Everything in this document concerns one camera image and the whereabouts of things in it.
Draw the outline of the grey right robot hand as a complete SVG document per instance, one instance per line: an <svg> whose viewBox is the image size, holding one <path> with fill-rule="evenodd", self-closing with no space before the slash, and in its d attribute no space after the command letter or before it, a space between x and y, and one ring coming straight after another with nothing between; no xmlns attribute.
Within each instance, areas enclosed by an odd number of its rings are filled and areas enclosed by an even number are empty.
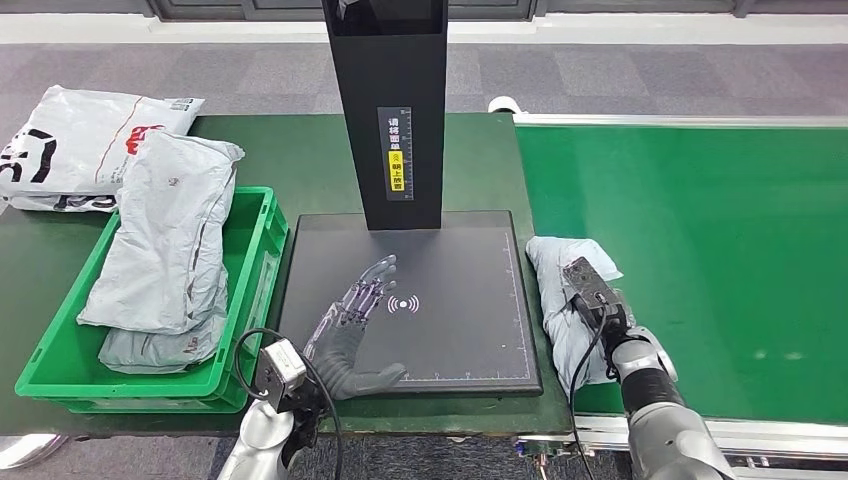
<svg viewBox="0 0 848 480"><path fill-rule="evenodd" d="M592 333L602 335L613 331L626 331L633 324L632 311L620 291L614 290L614 296L606 300L576 295L572 303L580 315L582 323Z"/></svg>

